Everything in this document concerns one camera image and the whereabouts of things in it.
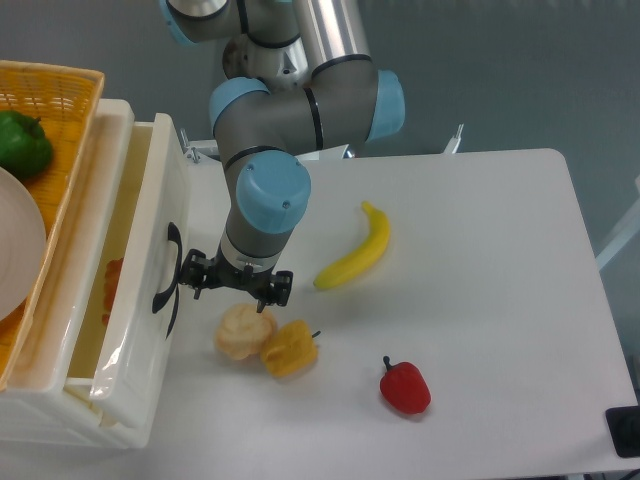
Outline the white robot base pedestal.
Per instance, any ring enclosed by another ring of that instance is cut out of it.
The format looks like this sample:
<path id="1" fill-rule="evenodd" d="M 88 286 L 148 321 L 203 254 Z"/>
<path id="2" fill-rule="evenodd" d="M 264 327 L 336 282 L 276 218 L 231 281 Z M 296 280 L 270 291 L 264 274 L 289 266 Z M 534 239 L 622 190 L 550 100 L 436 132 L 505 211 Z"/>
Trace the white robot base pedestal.
<path id="1" fill-rule="evenodd" d="M 224 49 L 222 66 L 227 79 L 255 78 L 272 93 L 294 90 L 311 79 L 300 38 L 284 47 L 271 48 L 256 43 L 248 34 L 235 36 Z"/>

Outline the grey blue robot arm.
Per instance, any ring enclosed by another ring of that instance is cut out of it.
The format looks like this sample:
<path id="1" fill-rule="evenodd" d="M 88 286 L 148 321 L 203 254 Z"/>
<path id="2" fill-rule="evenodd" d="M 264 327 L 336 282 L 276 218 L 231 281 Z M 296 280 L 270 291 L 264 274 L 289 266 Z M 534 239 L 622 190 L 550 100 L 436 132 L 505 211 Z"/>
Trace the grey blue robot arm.
<path id="1" fill-rule="evenodd" d="M 276 263 L 311 193 L 299 156 L 397 133 L 398 77 L 374 65 L 354 1 L 164 1 L 173 36 L 193 45 L 245 38 L 272 53 L 257 72 L 246 53 L 209 100 L 231 202 L 218 250 L 180 251 L 174 285 L 233 288 L 260 306 L 288 302 L 293 275 Z"/>

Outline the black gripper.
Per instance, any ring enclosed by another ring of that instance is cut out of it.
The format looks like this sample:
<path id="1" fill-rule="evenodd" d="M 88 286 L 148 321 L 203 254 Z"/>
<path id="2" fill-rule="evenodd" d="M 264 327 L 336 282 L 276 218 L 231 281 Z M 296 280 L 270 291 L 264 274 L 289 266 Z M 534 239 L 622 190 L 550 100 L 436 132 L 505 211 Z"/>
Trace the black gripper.
<path id="1" fill-rule="evenodd" d="M 256 301 L 256 311 L 262 313 L 267 306 L 284 307 L 288 304 L 293 286 L 293 273 L 273 271 L 254 264 L 240 262 L 237 250 L 221 242 L 215 257 L 208 258 L 197 249 L 190 249 L 182 263 L 179 283 L 193 291 L 198 300 L 204 290 L 231 288 L 249 293 Z"/>

